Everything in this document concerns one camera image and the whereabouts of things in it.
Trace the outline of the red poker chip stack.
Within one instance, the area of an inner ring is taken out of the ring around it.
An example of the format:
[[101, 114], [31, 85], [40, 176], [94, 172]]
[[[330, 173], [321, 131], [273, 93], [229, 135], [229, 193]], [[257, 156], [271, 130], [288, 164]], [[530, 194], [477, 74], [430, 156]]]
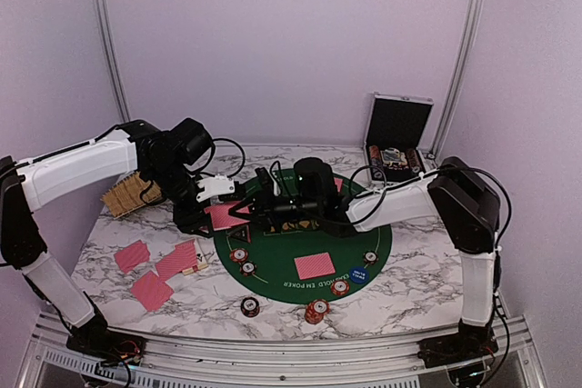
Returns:
[[329, 303], [324, 299], [316, 299], [307, 305], [305, 320], [310, 324], [321, 323], [328, 312]]

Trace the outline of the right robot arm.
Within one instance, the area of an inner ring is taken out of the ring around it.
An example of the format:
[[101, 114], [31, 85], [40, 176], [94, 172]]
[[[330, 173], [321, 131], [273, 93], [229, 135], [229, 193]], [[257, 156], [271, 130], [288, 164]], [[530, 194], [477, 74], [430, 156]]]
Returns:
[[283, 177], [257, 169], [258, 190], [232, 206], [229, 215], [277, 232], [285, 223], [313, 219], [337, 237], [438, 218], [459, 252], [462, 268], [463, 304], [450, 350], [468, 359], [485, 345], [492, 336], [497, 290], [500, 199], [484, 182], [483, 173], [452, 157], [436, 170], [403, 183], [341, 194], [331, 166], [319, 158], [295, 162], [293, 172], [296, 192], [291, 194]]

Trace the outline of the black triangular dealer button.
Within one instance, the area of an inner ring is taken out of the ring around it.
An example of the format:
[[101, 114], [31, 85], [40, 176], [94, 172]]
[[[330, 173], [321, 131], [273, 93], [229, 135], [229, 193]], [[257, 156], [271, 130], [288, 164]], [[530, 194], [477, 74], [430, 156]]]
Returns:
[[238, 226], [227, 233], [227, 236], [241, 243], [252, 243], [250, 228], [247, 225]]

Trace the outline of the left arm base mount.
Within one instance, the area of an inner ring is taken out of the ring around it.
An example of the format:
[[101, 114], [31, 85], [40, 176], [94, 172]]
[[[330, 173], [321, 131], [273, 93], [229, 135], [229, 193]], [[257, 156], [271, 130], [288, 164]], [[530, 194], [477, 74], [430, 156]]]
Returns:
[[69, 336], [66, 347], [108, 362], [120, 359], [127, 363], [139, 363], [146, 348], [146, 339], [138, 335], [107, 332], [104, 337], [91, 339]]

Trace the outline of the red card pile front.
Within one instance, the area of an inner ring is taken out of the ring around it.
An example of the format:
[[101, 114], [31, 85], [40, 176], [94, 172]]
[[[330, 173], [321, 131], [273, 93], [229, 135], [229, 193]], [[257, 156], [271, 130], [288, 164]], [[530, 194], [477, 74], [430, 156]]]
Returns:
[[148, 312], [153, 312], [160, 309], [170, 299], [174, 290], [157, 274], [150, 271], [135, 282], [131, 293]]

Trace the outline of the red playing card deck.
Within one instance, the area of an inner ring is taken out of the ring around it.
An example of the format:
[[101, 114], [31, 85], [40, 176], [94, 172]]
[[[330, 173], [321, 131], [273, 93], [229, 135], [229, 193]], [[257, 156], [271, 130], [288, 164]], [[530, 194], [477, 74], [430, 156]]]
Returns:
[[184, 270], [197, 267], [195, 241], [190, 240], [175, 247], [175, 250], [156, 263], [156, 271], [162, 281], [171, 279]]

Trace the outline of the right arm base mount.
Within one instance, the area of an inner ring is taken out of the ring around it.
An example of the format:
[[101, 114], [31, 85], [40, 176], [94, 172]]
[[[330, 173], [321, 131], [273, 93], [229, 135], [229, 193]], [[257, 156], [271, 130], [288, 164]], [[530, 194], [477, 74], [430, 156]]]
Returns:
[[476, 338], [465, 338], [459, 333], [421, 340], [417, 357], [426, 368], [461, 363], [495, 354], [499, 348], [495, 340], [480, 343]]

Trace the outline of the black poker chip stack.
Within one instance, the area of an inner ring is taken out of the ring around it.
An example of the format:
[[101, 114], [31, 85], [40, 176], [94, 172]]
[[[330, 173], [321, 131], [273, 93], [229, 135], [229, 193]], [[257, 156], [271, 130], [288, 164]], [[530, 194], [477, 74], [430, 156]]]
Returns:
[[241, 313], [248, 318], [254, 318], [260, 313], [260, 304], [254, 297], [245, 297], [240, 304]]

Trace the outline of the red playing card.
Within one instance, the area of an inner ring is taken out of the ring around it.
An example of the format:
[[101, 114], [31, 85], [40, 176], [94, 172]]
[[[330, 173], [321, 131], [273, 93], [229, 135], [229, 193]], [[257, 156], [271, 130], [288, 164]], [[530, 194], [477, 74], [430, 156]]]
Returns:
[[210, 215], [210, 225], [207, 229], [213, 231], [224, 231], [242, 224], [247, 224], [248, 220], [234, 217], [229, 214], [231, 207], [238, 205], [238, 202], [214, 204], [208, 206], [205, 212]]

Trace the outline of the blue small blind button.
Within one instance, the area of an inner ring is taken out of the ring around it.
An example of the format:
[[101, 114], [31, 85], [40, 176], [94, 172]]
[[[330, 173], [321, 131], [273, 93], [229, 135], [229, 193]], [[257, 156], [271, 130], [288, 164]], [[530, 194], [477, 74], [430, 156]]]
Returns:
[[370, 274], [365, 267], [354, 267], [349, 270], [349, 278], [354, 284], [366, 284]]

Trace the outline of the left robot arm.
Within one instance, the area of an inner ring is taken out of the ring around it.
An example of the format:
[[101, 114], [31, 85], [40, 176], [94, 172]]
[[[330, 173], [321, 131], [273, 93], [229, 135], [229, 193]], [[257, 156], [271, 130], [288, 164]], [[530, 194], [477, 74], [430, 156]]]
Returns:
[[210, 133], [191, 118], [165, 131], [136, 120], [50, 154], [18, 163], [2, 159], [1, 255], [70, 324], [71, 339], [83, 350], [106, 356], [123, 338], [109, 330], [96, 305], [49, 253], [33, 213], [65, 194], [137, 171], [173, 203], [177, 228], [200, 234], [210, 223], [191, 167], [214, 149]]

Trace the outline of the red card pile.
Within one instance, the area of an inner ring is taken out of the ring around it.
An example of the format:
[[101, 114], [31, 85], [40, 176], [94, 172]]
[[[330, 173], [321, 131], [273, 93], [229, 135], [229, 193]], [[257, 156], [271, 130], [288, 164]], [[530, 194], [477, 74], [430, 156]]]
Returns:
[[131, 293], [148, 312], [153, 312], [160, 309], [170, 299], [174, 290], [157, 274], [150, 271], [135, 282]]
[[147, 245], [141, 240], [128, 245], [114, 255], [116, 264], [124, 274], [133, 271], [139, 264], [148, 262], [149, 258], [150, 252]]

